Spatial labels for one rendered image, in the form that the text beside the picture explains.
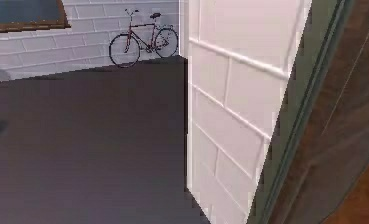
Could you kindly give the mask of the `red bicycle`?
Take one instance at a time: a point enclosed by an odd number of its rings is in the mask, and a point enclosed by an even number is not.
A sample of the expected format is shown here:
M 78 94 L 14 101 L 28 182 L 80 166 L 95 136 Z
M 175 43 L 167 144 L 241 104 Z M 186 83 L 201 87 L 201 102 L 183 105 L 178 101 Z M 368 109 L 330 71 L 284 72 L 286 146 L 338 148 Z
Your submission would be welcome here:
M 117 34 L 109 43 L 108 51 L 111 62 L 120 68 L 129 68 L 135 65 L 141 56 L 141 52 L 155 53 L 160 58 L 174 56 L 179 50 L 179 35 L 171 24 L 158 25 L 157 19 L 162 16 L 155 12 L 150 16 L 152 22 L 134 24 L 133 16 L 139 10 L 125 9 L 130 17 L 129 25 L 124 32 Z M 149 41 L 143 40 L 135 31 L 135 28 L 151 27 Z

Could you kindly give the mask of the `brown framed window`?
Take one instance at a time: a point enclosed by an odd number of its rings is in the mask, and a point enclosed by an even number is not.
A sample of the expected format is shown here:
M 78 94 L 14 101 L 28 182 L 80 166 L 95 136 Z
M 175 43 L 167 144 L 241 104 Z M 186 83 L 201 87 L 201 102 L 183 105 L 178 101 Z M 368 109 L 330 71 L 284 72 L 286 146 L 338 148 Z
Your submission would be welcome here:
M 62 0 L 0 0 L 0 33 L 70 27 Z

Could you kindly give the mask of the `white panelled room door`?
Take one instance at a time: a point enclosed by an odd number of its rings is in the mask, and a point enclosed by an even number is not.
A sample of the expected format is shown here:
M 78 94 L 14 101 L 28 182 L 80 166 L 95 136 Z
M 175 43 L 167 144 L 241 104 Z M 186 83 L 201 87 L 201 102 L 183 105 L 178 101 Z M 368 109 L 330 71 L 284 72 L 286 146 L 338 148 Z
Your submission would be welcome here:
M 188 0 L 189 190 L 246 224 L 312 0 Z

